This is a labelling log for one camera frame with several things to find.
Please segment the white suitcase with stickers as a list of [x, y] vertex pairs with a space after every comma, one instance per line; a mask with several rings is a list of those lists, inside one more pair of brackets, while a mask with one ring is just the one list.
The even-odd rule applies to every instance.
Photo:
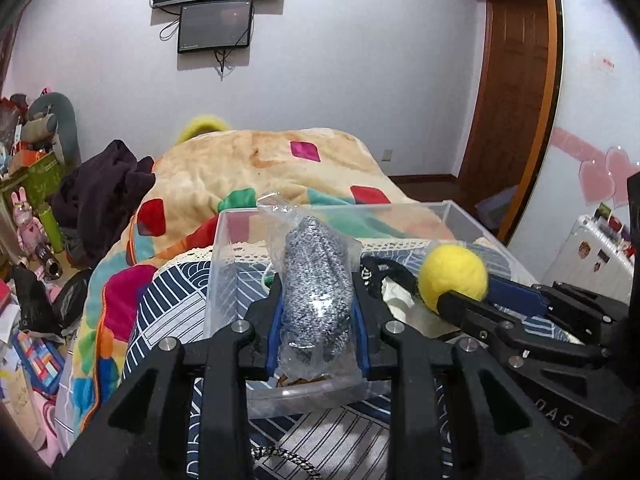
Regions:
[[563, 243], [541, 283], [574, 285], [628, 304], [634, 263], [583, 214]]

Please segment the yellow felt ball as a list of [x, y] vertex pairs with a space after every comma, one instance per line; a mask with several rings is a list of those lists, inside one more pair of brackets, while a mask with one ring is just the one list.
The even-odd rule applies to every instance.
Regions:
[[488, 293], [488, 272], [483, 260], [468, 248], [438, 245], [420, 266], [418, 291], [424, 304], [434, 312], [438, 312], [438, 300], [446, 292], [482, 301]]

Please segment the dark purple clothing pile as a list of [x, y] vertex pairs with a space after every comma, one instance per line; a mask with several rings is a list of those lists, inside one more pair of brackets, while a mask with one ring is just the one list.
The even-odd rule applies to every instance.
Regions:
[[120, 239], [155, 183], [153, 165], [114, 140], [62, 180], [51, 206], [74, 262], [93, 268]]

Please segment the blue white patterned bedspread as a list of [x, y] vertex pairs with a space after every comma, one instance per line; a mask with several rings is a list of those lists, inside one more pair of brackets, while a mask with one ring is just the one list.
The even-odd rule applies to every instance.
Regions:
[[[418, 274], [425, 256], [440, 243], [424, 238], [360, 238], [362, 255], [389, 258]], [[506, 249], [488, 239], [463, 243], [485, 263], [490, 274], [531, 285], [534, 277]], [[222, 260], [222, 300], [231, 321], [244, 318], [250, 304], [267, 296], [273, 270], [264, 242], [232, 244]], [[157, 270], [139, 301], [127, 349], [122, 380], [128, 378], [161, 339], [183, 344], [204, 338], [206, 299], [213, 246], [192, 249]], [[322, 479], [384, 479], [390, 426], [390, 385], [362, 378], [277, 387], [277, 378], [248, 382], [247, 411], [252, 451], [274, 446], [308, 460]], [[194, 384], [190, 413], [186, 475], [198, 478], [198, 426], [203, 382]], [[305, 479], [292, 460], [264, 457], [255, 469], [258, 479]]]

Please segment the grey knitted item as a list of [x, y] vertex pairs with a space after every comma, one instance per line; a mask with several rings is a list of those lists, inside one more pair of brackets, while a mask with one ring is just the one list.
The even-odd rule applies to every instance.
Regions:
[[258, 198], [257, 209], [282, 286], [278, 373], [287, 382], [355, 375], [352, 274], [361, 244], [278, 193]]

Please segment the yellow green plush pillow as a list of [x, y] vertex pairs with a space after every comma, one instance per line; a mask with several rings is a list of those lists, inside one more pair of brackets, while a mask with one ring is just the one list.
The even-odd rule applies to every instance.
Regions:
[[200, 115], [193, 118], [178, 135], [176, 144], [196, 138], [201, 134], [228, 131], [231, 127], [221, 118], [214, 115]]

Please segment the green cardboard box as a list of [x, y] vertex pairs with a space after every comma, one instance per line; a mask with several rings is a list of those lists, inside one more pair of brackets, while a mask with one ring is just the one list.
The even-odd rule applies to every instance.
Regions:
[[23, 257], [15, 234], [11, 194], [24, 188], [29, 203], [38, 208], [50, 200], [64, 176], [65, 168], [58, 163], [55, 154], [49, 153], [32, 166], [22, 168], [13, 176], [1, 180], [1, 250], [10, 261], [17, 262]]

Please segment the beige colourful plush blanket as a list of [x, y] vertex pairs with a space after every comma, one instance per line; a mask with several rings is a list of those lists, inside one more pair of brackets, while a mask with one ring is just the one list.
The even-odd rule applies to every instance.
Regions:
[[119, 386], [143, 287], [171, 259], [213, 244], [224, 210], [269, 193], [294, 205], [409, 203], [356, 136], [329, 128], [206, 132], [163, 154], [152, 173], [90, 278], [70, 375], [75, 432]]

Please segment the grey plush toy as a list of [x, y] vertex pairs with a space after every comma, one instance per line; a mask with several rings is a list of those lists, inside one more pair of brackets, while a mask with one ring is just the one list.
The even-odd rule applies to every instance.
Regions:
[[58, 92], [43, 94], [32, 102], [22, 125], [21, 141], [33, 146], [47, 144], [61, 165], [77, 167], [81, 158], [72, 102]]

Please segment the pink rabbit toy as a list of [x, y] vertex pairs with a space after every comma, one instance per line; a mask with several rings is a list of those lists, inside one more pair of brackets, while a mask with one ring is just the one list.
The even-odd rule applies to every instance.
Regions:
[[28, 266], [30, 260], [37, 259], [37, 248], [40, 245], [50, 248], [49, 239], [22, 186], [17, 192], [11, 193], [11, 200], [17, 243], [24, 252], [24, 255], [18, 259], [18, 263], [21, 266]]

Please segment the small black wall monitor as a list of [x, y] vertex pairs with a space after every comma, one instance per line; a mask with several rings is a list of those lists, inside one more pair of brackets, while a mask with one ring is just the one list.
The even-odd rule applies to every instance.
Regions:
[[254, 6], [251, 1], [211, 1], [181, 7], [180, 54], [245, 49], [250, 45]]

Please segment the clear plastic storage box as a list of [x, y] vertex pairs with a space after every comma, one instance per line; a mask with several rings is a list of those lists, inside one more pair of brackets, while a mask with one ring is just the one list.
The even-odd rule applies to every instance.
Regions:
[[363, 256], [392, 259], [411, 273], [442, 244], [469, 248], [489, 273], [529, 285], [530, 274], [488, 231], [451, 200], [384, 205], [262, 205], [222, 213], [210, 263], [204, 335], [245, 318], [284, 276], [280, 299], [292, 314], [274, 332], [270, 373], [246, 385], [247, 411], [269, 418], [338, 408], [376, 396], [356, 363], [348, 323], [355, 297], [350, 272]]

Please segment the brown wooden door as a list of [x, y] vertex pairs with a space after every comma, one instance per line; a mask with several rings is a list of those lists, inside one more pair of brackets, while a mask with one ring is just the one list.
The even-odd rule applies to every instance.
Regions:
[[548, 143], [559, 75], [556, 0], [486, 0], [480, 85], [458, 177], [465, 207], [502, 242]]

